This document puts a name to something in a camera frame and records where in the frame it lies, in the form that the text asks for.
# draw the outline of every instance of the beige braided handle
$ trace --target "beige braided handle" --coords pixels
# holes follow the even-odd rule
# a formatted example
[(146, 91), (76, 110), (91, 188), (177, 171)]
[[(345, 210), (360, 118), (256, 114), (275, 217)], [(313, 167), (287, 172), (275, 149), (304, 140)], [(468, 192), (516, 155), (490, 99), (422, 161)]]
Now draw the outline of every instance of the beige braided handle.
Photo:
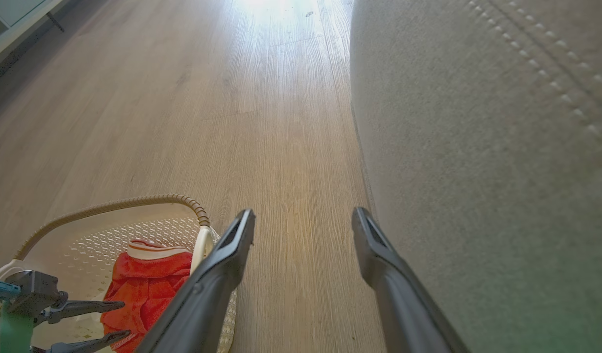
[(42, 239), (44, 235), (48, 234), (51, 230), (57, 228), (58, 226), (62, 226), (72, 221), (77, 221), (85, 217), (90, 217), (92, 215), (103, 214), (105, 212), (120, 210), (122, 208), (155, 205), (158, 203), (181, 203), (182, 205), (186, 205), (194, 211), (197, 219), (199, 220), (200, 226), (209, 226), (209, 217), (207, 217), (207, 212), (205, 212), (204, 208), (201, 206), (200, 203), (194, 201), (193, 199), (190, 199), (187, 196), (180, 194), (165, 194), (133, 197), (132, 199), (113, 201), (98, 206), (84, 208), (83, 210), (75, 211), (50, 221), (49, 223), (42, 226), (37, 232), (35, 232), (35, 234), (33, 234), (33, 236), (30, 239), (28, 239), (25, 245), (23, 245), (22, 248), (18, 251), (14, 259), (24, 260), (26, 255), (28, 255), (28, 252), (33, 248), (33, 246), (35, 246), (35, 244), (37, 244), (37, 242), (40, 239)]

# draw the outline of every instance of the red clothing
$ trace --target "red clothing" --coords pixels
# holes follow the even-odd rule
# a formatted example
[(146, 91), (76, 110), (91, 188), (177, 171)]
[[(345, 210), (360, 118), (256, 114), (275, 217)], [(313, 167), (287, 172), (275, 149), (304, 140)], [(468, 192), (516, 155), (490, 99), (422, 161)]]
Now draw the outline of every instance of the red clothing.
[(162, 259), (142, 260), (126, 252), (113, 266), (104, 300), (125, 302), (124, 308), (101, 315), (104, 333), (131, 330), (111, 345), (117, 353), (132, 353), (190, 275), (192, 254), (185, 251)]

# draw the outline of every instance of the laundry basket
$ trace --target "laundry basket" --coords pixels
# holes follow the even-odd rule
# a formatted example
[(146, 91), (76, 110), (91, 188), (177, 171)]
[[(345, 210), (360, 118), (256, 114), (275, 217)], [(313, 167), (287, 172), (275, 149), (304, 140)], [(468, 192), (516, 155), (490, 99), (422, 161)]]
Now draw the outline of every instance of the laundry basket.
[[(168, 194), (138, 197), (93, 206), (64, 215), (38, 230), (7, 266), (0, 279), (22, 270), (37, 270), (59, 279), (57, 288), (71, 300), (103, 300), (111, 283), (113, 264), (132, 239), (163, 246), (193, 249), (207, 213), (189, 197)], [(212, 230), (213, 243), (220, 236)], [(231, 347), (236, 321), (236, 291), (227, 306), (218, 352)], [(103, 337), (100, 314), (81, 315), (57, 324), (41, 324), (32, 345), (48, 349), (57, 342), (79, 342)], [(106, 347), (101, 352), (110, 352)]]

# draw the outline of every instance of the white cabinet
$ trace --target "white cabinet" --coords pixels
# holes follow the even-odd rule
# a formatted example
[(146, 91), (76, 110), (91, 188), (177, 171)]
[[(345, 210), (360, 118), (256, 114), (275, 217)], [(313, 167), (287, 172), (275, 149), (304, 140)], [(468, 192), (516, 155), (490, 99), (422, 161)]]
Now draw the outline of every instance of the white cabinet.
[(0, 0), (0, 18), (10, 27), (44, 0)]

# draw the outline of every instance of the gray upholstery fabric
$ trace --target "gray upholstery fabric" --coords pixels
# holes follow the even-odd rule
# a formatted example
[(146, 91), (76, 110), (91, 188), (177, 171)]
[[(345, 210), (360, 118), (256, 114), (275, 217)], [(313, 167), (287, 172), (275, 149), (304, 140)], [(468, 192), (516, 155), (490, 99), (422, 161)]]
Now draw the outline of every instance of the gray upholstery fabric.
[(602, 352), (602, 0), (356, 0), (351, 80), (375, 216), (467, 346)]

